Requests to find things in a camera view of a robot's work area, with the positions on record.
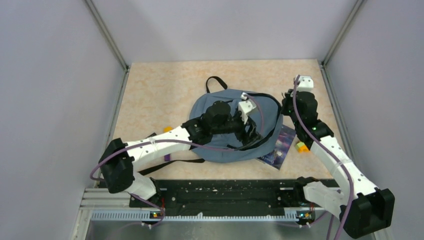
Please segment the blue grey backpack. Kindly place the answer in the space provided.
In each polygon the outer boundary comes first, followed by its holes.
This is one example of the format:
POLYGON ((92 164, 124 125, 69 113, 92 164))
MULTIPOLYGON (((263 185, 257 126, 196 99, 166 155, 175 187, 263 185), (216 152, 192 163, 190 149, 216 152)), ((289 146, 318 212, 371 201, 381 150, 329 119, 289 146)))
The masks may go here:
POLYGON ((267 93, 229 89, 218 76, 221 91, 206 89, 193 105, 189 123, 197 128, 189 163, 220 164, 260 158, 275 148, 283 126, 281 104, 267 93))

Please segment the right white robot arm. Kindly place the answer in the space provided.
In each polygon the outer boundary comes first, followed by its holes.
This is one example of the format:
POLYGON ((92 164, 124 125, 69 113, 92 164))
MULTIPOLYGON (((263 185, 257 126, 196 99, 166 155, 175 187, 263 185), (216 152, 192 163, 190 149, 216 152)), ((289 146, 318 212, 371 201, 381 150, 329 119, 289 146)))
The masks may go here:
POLYGON ((318 118, 315 95, 290 89, 283 96, 282 113, 291 118, 297 138, 322 162, 340 189, 337 192, 313 177, 299 177, 294 202, 324 208, 353 239, 390 227, 394 194, 370 181, 344 152, 330 127, 318 118))

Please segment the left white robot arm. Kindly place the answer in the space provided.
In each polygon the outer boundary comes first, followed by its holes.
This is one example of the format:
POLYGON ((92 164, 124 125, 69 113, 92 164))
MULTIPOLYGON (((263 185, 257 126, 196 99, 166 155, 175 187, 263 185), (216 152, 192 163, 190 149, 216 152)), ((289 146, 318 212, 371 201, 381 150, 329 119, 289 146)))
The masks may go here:
POLYGON ((127 192, 154 207, 160 202, 160 189, 152 178, 140 174, 142 164, 194 148, 225 152, 226 148, 209 144, 214 136, 221 134, 235 134, 243 143, 241 149, 245 150, 260 139, 256 123, 250 117, 256 110, 260 110, 260 106, 252 98, 238 102, 234 114, 227 102, 216 101, 201 116, 168 132, 139 141, 112 140, 97 168, 109 193, 127 192))

